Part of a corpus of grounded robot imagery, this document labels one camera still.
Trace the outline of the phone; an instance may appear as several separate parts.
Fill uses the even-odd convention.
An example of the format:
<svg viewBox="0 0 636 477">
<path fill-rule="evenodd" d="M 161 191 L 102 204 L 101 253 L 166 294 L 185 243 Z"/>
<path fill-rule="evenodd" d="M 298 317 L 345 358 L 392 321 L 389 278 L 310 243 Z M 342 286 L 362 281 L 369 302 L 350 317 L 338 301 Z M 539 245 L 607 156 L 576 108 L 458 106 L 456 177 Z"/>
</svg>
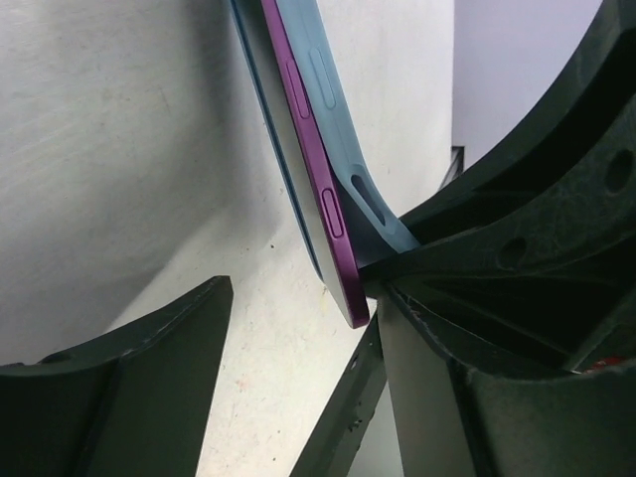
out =
<svg viewBox="0 0 636 477">
<path fill-rule="evenodd" d="M 310 260 L 348 325 L 363 327 L 369 308 L 337 184 L 278 7 L 229 5 Z"/>
</svg>

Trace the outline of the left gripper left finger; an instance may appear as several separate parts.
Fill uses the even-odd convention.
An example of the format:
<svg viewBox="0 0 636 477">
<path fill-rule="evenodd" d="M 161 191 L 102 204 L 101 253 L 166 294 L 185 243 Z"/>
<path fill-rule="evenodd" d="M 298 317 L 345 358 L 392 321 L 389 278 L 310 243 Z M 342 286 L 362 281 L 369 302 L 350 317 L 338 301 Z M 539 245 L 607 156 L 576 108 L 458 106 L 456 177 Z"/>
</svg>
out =
<svg viewBox="0 0 636 477">
<path fill-rule="evenodd" d="M 194 475 L 233 298 L 216 276 L 36 364 L 3 366 L 2 474 Z"/>
</svg>

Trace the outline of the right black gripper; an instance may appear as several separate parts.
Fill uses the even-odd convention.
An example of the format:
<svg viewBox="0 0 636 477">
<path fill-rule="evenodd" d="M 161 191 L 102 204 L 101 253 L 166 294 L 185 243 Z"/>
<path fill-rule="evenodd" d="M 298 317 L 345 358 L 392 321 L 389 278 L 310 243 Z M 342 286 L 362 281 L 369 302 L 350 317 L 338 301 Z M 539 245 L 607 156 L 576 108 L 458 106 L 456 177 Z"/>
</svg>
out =
<svg viewBox="0 0 636 477">
<path fill-rule="evenodd" d="M 378 303 L 406 475 L 634 474 L 634 365 L 515 355 L 634 357 L 634 219 L 506 218 L 362 276 L 418 302 Z"/>
</svg>

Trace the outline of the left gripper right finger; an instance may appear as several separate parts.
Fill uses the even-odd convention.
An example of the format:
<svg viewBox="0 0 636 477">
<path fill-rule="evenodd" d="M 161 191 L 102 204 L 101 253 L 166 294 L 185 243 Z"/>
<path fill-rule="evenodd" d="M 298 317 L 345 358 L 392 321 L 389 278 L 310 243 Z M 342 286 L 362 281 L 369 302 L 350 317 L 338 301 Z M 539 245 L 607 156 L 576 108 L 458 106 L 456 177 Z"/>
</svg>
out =
<svg viewBox="0 0 636 477">
<path fill-rule="evenodd" d="M 346 476 L 386 383 L 379 324 L 374 317 L 304 445 L 291 477 Z"/>
</svg>

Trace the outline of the light blue phone case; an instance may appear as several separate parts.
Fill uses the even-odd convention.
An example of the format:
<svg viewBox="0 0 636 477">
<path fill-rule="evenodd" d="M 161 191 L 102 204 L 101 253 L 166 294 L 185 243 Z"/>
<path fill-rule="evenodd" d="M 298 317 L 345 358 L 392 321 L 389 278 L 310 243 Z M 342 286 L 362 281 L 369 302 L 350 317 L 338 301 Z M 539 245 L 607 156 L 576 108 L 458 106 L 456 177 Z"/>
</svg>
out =
<svg viewBox="0 0 636 477">
<path fill-rule="evenodd" d="M 417 239 L 384 201 L 367 168 L 317 3 L 276 5 L 334 172 L 358 266 L 416 248 Z M 318 241 L 308 229 L 309 209 L 301 203 L 309 187 L 290 170 L 304 161 L 261 4 L 232 1 L 229 6 L 292 210 L 309 259 L 318 269 Z"/>
</svg>

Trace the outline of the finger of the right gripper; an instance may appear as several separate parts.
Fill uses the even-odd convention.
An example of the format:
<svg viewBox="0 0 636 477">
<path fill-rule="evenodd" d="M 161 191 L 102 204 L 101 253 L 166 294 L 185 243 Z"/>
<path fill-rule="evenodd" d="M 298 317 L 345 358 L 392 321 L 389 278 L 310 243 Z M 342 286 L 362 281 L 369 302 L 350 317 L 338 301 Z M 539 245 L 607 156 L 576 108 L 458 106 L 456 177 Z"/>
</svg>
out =
<svg viewBox="0 0 636 477">
<path fill-rule="evenodd" d="M 604 1 L 531 111 L 403 222 L 422 244 L 497 222 L 567 173 L 634 99 L 635 4 Z"/>
</svg>

